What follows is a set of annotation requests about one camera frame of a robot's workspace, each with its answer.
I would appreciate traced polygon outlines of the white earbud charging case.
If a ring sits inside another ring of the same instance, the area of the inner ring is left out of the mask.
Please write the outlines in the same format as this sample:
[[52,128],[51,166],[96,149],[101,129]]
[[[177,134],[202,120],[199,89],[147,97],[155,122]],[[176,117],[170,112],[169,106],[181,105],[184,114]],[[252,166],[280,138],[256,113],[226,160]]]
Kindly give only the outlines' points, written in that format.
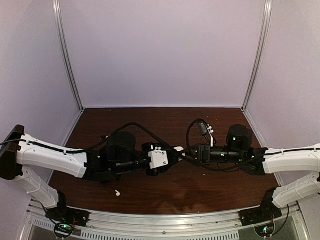
[[182,146],[176,146],[174,149],[175,149],[177,152],[181,152],[181,151],[184,150],[184,148],[183,148]]

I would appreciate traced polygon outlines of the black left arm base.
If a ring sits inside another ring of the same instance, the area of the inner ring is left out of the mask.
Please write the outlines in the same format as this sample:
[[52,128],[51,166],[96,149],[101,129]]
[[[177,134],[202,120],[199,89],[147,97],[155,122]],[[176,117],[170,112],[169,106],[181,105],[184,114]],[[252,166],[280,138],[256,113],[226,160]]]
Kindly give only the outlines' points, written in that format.
[[75,226],[86,227],[90,213],[86,210],[67,206],[66,196],[58,191],[58,202],[54,208],[42,208],[45,216],[53,223],[53,233],[58,239],[65,240],[75,230]]

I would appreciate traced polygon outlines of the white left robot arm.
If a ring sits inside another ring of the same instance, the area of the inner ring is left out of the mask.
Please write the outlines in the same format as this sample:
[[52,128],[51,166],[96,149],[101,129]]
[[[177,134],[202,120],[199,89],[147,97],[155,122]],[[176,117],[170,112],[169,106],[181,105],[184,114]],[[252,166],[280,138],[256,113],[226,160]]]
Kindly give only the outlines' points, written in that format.
[[61,222],[72,218],[62,192],[48,186],[30,166],[66,173],[79,179],[105,183],[124,174],[145,171],[155,177],[185,158],[184,149],[158,140],[136,150],[136,138],[126,131],[115,131],[87,149],[50,144],[25,133],[16,125],[0,144],[0,177],[17,181]]

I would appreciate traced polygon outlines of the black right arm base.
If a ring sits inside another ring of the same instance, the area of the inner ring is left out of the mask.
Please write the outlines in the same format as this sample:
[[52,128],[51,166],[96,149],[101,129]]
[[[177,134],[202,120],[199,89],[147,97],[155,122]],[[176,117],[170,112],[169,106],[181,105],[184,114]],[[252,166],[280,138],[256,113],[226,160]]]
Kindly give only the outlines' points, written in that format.
[[276,218],[282,216],[280,208],[273,204],[273,194],[276,188],[266,191],[260,206],[241,210],[239,217],[242,226],[254,225],[256,234],[262,238],[268,238],[275,232]]

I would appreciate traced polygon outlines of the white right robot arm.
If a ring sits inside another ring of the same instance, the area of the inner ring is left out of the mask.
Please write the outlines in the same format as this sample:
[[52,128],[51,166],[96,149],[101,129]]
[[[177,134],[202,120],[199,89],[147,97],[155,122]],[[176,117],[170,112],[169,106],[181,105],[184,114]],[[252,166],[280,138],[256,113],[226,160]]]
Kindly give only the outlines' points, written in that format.
[[218,146],[214,137],[214,129],[203,119],[193,121],[186,132],[190,135],[191,128],[197,125],[200,134],[208,141],[207,144],[190,145],[186,140],[187,153],[193,162],[205,169],[210,165],[234,164],[236,168],[251,176],[265,176],[280,172],[308,171],[309,173],[285,186],[271,191],[271,202],[267,201],[256,210],[259,220],[268,220],[277,208],[305,199],[320,192],[320,146],[301,148],[254,148],[253,132],[244,125],[232,125],[226,136],[226,144]]

